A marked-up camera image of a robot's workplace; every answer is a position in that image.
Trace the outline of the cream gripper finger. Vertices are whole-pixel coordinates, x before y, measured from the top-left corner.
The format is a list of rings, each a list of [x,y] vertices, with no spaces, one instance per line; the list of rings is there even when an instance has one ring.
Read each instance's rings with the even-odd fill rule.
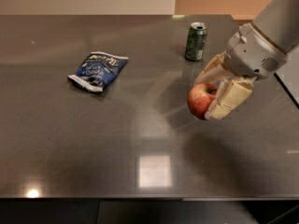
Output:
[[[227,77],[232,77],[234,73],[227,67],[225,63],[225,53],[216,55],[198,75],[194,83],[210,83],[213,84]]]
[[[252,94],[256,77],[224,78],[205,113],[205,119],[223,119]]]

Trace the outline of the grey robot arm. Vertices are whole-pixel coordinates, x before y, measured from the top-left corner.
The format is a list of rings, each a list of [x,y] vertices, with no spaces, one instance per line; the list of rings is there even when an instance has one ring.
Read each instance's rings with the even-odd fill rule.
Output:
[[[199,119],[222,119],[252,94],[299,44],[299,0],[272,0],[229,39],[194,81],[188,107]]]

